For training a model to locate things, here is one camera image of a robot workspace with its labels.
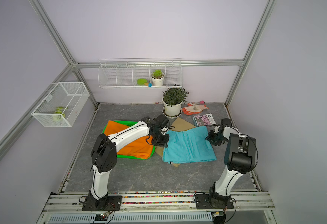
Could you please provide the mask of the tan pants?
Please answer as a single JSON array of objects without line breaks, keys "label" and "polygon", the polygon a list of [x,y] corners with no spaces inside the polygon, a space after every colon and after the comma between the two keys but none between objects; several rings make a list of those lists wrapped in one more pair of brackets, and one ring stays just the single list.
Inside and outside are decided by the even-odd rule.
[{"label": "tan pants", "polygon": [[[175,131],[175,132],[182,132],[182,131],[187,131],[192,128],[195,128],[193,124],[189,123],[188,121],[182,119],[182,118],[176,118],[172,124],[172,128],[170,128],[170,131]],[[155,148],[155,154],[159,155],[161,158],[163,157],[163,147],[156,147]]]}]

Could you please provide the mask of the teal pants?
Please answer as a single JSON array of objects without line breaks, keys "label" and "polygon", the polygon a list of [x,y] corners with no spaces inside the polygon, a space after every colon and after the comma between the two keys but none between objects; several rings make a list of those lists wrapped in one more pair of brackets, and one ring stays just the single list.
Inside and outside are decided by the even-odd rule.
[{"label": "teal pants", "polygon": [[163,149],[162,159],[167,163],[194,163],[217,160],[211,143],[206,140],[206,127],[196,127],[187,131],[168,131],[169,141]]}]

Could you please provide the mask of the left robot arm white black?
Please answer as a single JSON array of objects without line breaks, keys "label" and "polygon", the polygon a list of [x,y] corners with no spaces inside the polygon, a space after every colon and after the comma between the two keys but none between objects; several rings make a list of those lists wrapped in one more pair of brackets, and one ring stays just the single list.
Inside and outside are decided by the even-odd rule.
[{"label": "left robot arm white black", "polygon": [[91,152],[93,182],[85,203],[93,202],[102,209],[108,202],[108,179],[110,171],[117,163],[117,152],[135,140],[149,136],[154,146],[166,147],[169,141],[170,122],[164,115],[151,119],[145,117],[135,125],[109,136],[100,134]]}]

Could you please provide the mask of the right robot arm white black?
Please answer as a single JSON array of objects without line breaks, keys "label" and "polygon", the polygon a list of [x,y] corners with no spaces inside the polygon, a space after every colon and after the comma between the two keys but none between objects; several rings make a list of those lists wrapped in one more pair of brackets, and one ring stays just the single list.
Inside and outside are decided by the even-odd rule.
[{"label": "right robot arm white black", "polygon": [[227,144],[222,175],[210,188],[208,202],[213,208],[226,208],[232,204],[231,191],[244,174],[252,171],[258,164],[256,139],[241,133],[232,121],[223,118],[206,137],[211,144]]}]

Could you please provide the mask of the green item in side basket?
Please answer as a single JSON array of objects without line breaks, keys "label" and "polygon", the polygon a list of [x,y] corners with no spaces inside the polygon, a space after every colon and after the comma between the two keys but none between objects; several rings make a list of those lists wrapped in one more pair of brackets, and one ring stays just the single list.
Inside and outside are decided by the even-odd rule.
[{"label": "green item in side basket", "polygon": [[66,119],[66,114],[65,111],[68,109],[68,107],[57,107],[54,116],[53,116],[53,121],[61,121]]}]

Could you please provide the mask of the flower seed packet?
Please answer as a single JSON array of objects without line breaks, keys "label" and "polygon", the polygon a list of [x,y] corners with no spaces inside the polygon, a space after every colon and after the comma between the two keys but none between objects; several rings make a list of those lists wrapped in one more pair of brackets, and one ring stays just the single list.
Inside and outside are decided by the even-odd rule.
[{"label": "flower seed packet", "polygon": [[210,125],[216,124],[214,117],[211,113],[195,115],[195,116],[193,116],[192,119],[193,119],[195,126],[197,126],[197,127],[210,126]]}]

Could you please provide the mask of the orange white work gloves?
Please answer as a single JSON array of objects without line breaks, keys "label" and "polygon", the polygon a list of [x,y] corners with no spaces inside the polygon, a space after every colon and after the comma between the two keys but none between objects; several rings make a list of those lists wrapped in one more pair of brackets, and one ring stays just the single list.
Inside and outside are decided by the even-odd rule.
[{"label": "orange white work gloves", "polygon": [[186,107],[182,108],[182,112],[185,115],[195,115],[203,112],[206,109],[208,109],[206,105],[188,103]]}]

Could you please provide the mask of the large potted plant white pot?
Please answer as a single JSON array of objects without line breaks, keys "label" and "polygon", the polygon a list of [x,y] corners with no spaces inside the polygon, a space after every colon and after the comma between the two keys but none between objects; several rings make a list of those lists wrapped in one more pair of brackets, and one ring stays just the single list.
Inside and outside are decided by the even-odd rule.
[{"label": "large potted plant white pot", "polygon": [[186,103],[189,92],[181,88],[169,88],[163,92],[164,113],[169,117],[179,116],[182,104]]}]

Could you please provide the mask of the green toy shovel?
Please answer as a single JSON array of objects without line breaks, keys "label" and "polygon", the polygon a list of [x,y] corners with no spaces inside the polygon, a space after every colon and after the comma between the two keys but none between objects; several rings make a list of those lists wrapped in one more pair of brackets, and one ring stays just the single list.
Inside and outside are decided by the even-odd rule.
[{"label": "green toy shovel", "polygon": [[148,80],[139,78],[137,80],[137,85],[138,86],[147,86],[147,87],[152,87],[152,83],[150,83]]}]

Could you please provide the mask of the small potted plant white pot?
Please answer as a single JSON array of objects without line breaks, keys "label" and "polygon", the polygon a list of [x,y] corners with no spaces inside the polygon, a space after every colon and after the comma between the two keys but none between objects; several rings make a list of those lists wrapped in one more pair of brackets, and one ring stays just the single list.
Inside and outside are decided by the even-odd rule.
[{"label": "small potted plant white pot", "polygon": [[153,86],[164,85],[165,74],[161,70],[155,70],[151,74],[151,80]]}]

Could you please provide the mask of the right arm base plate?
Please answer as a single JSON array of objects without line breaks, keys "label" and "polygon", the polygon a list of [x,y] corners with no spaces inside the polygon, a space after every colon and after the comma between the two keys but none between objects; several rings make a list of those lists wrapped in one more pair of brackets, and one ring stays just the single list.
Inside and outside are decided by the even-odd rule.
[{"label": "right arm base plate", "polygon": [[196,192],[193,195],[197,210],[208,209],[233,209],[234,204],[231,197],[221,196],[214,193],[212,196]]}]

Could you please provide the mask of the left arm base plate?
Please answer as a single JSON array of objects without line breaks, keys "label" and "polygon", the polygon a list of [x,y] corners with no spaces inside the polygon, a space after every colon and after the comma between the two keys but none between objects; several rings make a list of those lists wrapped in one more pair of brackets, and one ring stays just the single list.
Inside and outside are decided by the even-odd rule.
[{"label": "left arm base plate", "polygon": [[122,196],[105,196],[95,199],[89,196],[85,199],[82,211],[119,211],[122,204]]}]

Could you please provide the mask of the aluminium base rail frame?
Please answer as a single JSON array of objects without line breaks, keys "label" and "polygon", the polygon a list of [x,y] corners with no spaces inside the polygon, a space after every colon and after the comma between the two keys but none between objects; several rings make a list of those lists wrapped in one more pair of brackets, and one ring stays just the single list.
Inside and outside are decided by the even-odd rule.
[{"label": "aluminium base rail frame", "polygon": [[129,191],[110,194],[122,196],[119,211],[82,211],[86,193],[51,195],[38,218],[38,224],[124,224],[124,223],[211,223],[225,215],[229,223],[251,214],[263,222],[278,224],[275,206],[268,192],[238,190],[232,193],[233,209],[197,210],[194,191]]}]

